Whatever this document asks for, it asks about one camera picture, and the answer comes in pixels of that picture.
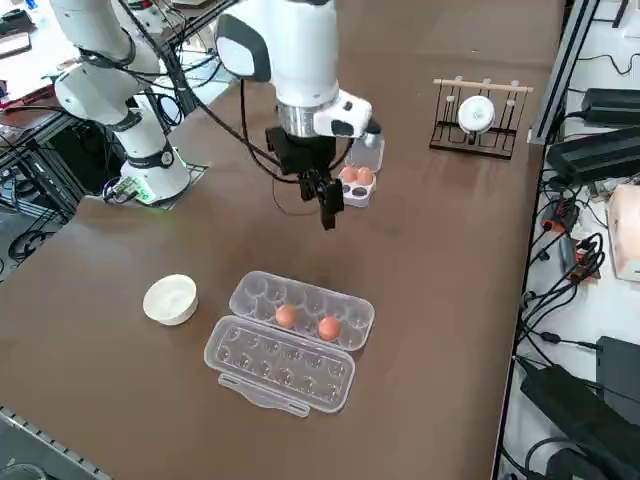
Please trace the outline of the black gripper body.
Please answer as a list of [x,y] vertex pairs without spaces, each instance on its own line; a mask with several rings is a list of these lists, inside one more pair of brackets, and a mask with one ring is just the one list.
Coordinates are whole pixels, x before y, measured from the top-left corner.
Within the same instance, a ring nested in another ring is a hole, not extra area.
[[298,175],[317,171],[322,175],[335,168],[346,156],[336,154],[336,138],[315,136],[297,137],[287,133],[282,127],[265,130],[268,150],[277,158],[283,175]]

